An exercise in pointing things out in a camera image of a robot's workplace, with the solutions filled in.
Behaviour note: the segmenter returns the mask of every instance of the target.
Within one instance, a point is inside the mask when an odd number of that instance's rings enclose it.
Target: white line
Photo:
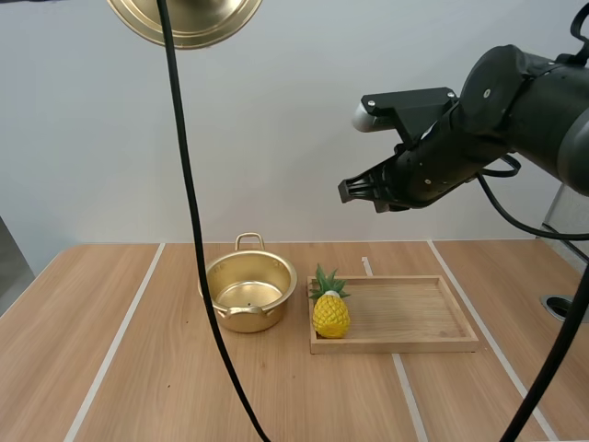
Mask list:
[[[462,289],[462,287],[458,283],[458,280],[454,277],[454,274],[450,270],[450,267],[448,267],[448,264],[445,263],[444,258],[442,258],[442,255],[440,254],[438,249],[433,244],[433,241],[428,239],[427,243],[429,244],[430,249],[432,249],[432,252],[435,255],[435,257],[437,258],[438,262],[440,263],[440,265],[444,269],[445,274],[448,276],[448,279],[450,280],[450,282],[452,282],[456,291],[460,295],[462,302],[464,302],[465,306],[467,306],[468,311],[472,315],[472,318],[475,320],[475,322],[477,322],[477,325],[479,326],[480,331],[487,339],[487,342],[489,343],[489,345],[491,346],[491,349],[493,350],[493,352],[497,356],[497,359],[499,359],[499,362],[501,362],[501,365],[503,366],[505,372],[507,373],[507,376],[509,376],[509,379],[512,380],[513,384],[515,385],[515,388],[517,389],[519,394],[522,396],[522,398],[524,398],[527,394],[527,389],[524,387],[524,384],[522,383],[520,378],[515,373],[514,368],[507,360],[507,357],[505,357],[505,355],[503,354],[503,352],[502,352],[501,348],[499,347],[499,345],[497,344],[497,342],[493,339],[491,332],[489,331],[489,329],[487,328],[487,326],[483,322],[482,318],[479,316],[479,313],[477,313],[477,311],[475,310],[475,307],[470,302],[470,299],[468,299],[467,293]],[[544,433],[546,434],[546,437],[549,440],[559,440],[559,438],[556,436],[556,433],[554,432],[554,430],[550,426],[549,422],[546,420],[546,417],[544,417],[544,414],[542,414],[542,412],[538,408],[536,408],[534,410],[533,415],[536,418],[537,422],[539,423],[540,427],[542,428],[542,431],[544,431]]]
[[[84,398],[84,401],[82,402],[82,405],[80,406],[80,409],[78,410],[74,421],[72,422],[72,426],[70,426],[70,430],[67,432],[67,435],[65,435],[64,442],[73,442],[75,439],[75,436],[77,435],[78,430],[82,426],[82,423],[84,422],[84,418],[86,418],[86,414],[88,413],[88,410],[90,409],[90,405],[92,405],[92,401],[94,400],[94,397],[96,396],[96,393],[98,392],[98,388],[100,387],[100,384],[102,383],[102,379],[104,379],[104,376],[107,374],[107,370],[109,369],[110,363],[112,362],[112,359],[114,358],[115,353],[117,353],[117,349],[119,348],[119,344],[121,343],[122,336],[127,331],[127,327],[129,326],[129,323],[131,322],[131,318],[133,317],[133,313],[137,309],[137,305],[139,304],[139,301],[141,301],[141,297],[144,295],[145,288],[147,287],[147,284],[149,284],[149,280],[151,279],[151,275],[154,273],[154,270],[156,269],[157,262],[159,261],[159,257],[161,256],[162,251],[164,250],[164,247],[166,247],[166,244],[161,243],[159,245],[159,247],[157,248],[156,255],[154,256],[154,259],[151,261],[151,265],[147,269],[147,273],[145,274],[143,282],[141,283],[141,285],[139,285],[139,288],[137,289],[137,293],[135,294],[135,297],[133,298],[133,302],[129,306],[129,309],[127,310],[127,314],[125,315],[124,319],[122,320],[121,327],[119,327],[117,334],[115,335],[114,339],[112,340],[112,343],[110,344],[110,348],[109,348],[106,356],[104,356],[104,360],[102,361],[102,365],[98,369],[98,373],[96,374],[96,377],[94,378],[94,382],[92,382],[92,385],[90,386],[90,390],[88,390],[88,393],[87,393],[86,397]]]
[[[362,257],[362,264],[364,265],[364,271],[366,272],[366,276],[374,276],[372,273],[372,267],[370,266],[370,262],[368,261],[368,257]]]
[[[372,267],[368,261],[368,257],[362,257],[362,264],[364,265],[366,275],[374,276]],[[423,426],[422,416],[420,415],[420,410],[417,407],[417,402],[415,401],[415,396],[413,395],[409,378],[407,378],[407,373],[405,372],[405,367],[403,366],[401,356],[393,354],[393,362],[395,363],[398,381],[401,384],[401,388],[403,389],[403,395],[405,396],[405,402],[407,403],[407,408],[409,409],[409,414],[411,416],[411,421],[413,422],[413,428],[415,429],[417,440],[418,442],[428,442],[427,433],[425,432],[425,427]]]

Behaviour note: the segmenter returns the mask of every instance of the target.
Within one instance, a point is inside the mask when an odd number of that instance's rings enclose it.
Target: table surface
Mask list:
[[[208,244],[207,260],[232,248]],[[299,275],[286,316],[261,333],[223,334],[273,441],[499,440],[560,328],[539,297],[573,295],[580,279],[539,240],[267,249]],[[442,275],[480,350],[311,355],[306,277],[317,262],[348,275],[367,263],[374,275]],[[190,244],[60,254],[0,319],[0,440],[258,440],[197,282]],[[589,439],[588,393],[583,325],[521,440]]]

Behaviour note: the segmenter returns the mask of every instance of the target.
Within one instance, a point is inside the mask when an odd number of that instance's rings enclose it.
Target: pot handle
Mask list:
[[[252,307],[231,307],[228,308],[226,312],[223,311],[218,311],[217,310],[217,314],[221,317],[221,318],[225,318],[226,320],[228,320],[229,318],[231,318],[233,315],[238,315],[241,313],[248,313],[248,314],[254,314],[254,315],[263,315],[264,311],[261,309],[261,307],[258,306],[252,306]]]
[[[239,235],[236,239],[236,250],[239,250],[239,243],[241,242],[241,239],[243,238],[249,238],[249,237],[254,237],[257,238],[258,241],[260,242],[260,247],[262,250],[266,250],[266,248],[264,247],[264,239],[261,237],[261,235],[259,233],[253,233],[253,232],[249,232],[249,233],[242,233],[241,235]]]

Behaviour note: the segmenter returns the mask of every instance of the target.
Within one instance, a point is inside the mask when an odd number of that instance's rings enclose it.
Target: pineapple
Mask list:
[[[334,270],[325,276],[320,265],[317,266],[316,278],[319,289],[313,289],[312,299],[317,302],[313,308],[313,327],[324,338],[343,338],[350,328],[348,308],[341,300],[349,295],[343,291],[346,282],[335,279]]]

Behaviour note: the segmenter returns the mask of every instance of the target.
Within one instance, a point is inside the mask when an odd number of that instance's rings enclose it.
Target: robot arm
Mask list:
[[[377,212],[425,207],[477,173],[513,176],[518,152],[583,195],[589,195],[589,41],[555,61],[496,47],[475,64],[460,98],[446,87],[367,95],[354,117],[362,132],[396,129],[395,155],[341,182],[343,203],[372,201]],[[484,169],[498,158],[514,172]]]

